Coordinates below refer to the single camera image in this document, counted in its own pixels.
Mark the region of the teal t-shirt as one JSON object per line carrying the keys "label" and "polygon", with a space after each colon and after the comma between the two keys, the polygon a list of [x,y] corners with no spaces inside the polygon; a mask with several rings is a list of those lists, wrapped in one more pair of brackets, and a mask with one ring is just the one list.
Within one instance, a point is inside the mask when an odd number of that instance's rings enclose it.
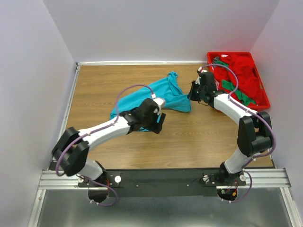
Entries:
{"label": "teal t-shirt", "polygon": [[165,101],[164,108],[191,112],[191,104],[177,82],[178,74],[174,71],[149,85],[135,84],[124,88],[116,97],[115,107],[110,114],[111,126],[116,126],[117,115],[122,111],[130,111],[138,107],[147,98],[161,98]]}

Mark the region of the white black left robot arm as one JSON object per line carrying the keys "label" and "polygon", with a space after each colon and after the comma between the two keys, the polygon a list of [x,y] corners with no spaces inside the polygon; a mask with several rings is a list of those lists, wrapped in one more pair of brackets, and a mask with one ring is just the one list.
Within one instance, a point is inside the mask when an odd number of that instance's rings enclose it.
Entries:
{"label": "white black left robot arm", "polygon": [[78,131],[67,128],[52,150],[57,161],[56,174],[81,175],[93,186],[101,186],[105,181],[105,169],[99,162],[90,160],[88,153],[111,139],[141,129],[160,133],[166,117],[161,111],[164,106],[162,98],[147,98],[139,107],[123,111],[108,122]]}

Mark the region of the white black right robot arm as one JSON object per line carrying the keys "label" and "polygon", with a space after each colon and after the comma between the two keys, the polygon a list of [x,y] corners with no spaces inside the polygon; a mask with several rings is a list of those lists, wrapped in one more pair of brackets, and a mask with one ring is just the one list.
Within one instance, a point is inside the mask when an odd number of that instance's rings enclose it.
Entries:
{"label": "white black right robot arm", "polygon": [[249,109],[223,90],[218,90],[213,73],[206,70],[198,70],[197,73],[197,79],[191,83],[188,99],[207,104],[238,125],[237,149],[221,163],[216,173],[204,177],[205,182],[229,185],[253,158],[273,147],[270,116],[266,112]]}

